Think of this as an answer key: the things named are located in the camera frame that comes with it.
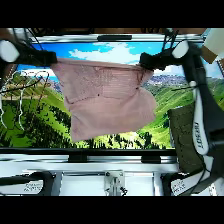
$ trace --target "folded fabric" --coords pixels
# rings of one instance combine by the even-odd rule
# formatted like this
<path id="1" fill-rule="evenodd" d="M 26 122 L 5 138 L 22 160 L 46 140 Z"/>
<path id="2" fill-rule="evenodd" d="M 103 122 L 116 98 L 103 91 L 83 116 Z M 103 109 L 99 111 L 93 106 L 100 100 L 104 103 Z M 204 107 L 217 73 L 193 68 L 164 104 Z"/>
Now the folded fabric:
<path id="1" fill-rule="evenodd" d="M 156 101 L 140 86 L 153 72 L 136 65 L 58 59 L 51 69 L 72 113 L 73 141 L 137 131 L 154 120 Z"/>

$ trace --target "screen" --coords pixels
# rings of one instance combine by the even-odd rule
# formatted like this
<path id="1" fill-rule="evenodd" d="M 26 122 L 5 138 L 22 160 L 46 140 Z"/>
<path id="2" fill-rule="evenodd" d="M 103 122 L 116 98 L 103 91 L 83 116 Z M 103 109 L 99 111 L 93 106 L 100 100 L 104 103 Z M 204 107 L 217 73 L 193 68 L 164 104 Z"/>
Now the screen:
<path id="1" fill-rule="evenodd" d="M 135 65 L 138 64 L 141 53 L 154 55 L 161 52 L 163 42 L 46 43 L 41 45 L 45 50 L 56 52 L 57 57 L 60 58 Z M 203 60 L 203 63 L 210 90 L 216 102 L 224 109 L 222 70 L 217 62 L 208 64 Z M 172 91 L 188 86 L 181 66 L 167 66 L 164 71 L 155 70 L 153 77 L 143 84 L 143 88 L 150 91 L 157 102 L 156 118 L 153 122 L 136 132 L 98 136 L 74 143 L 70 136 L 71 114 L 64 106 L 64 96 L 54 72 L 49 68 L 29 65 L 19 65 L 17 71 L 21 70 L 26 71 L 29 79 L 34 78 L 36 74 L 35 78 L 42 75 L 45 80 L 39 82 L 35 88 L 27 88 L 23 93 L 23 114 L 20 121 L 22 127 L 18 121 L 21 91 L 3 96 L 2 118 L 7 128 L 1 124 L 0 144 L 5 147 L 170 149 L 172 147 L 167 111 L 193 102 L 190 89 Z"/>

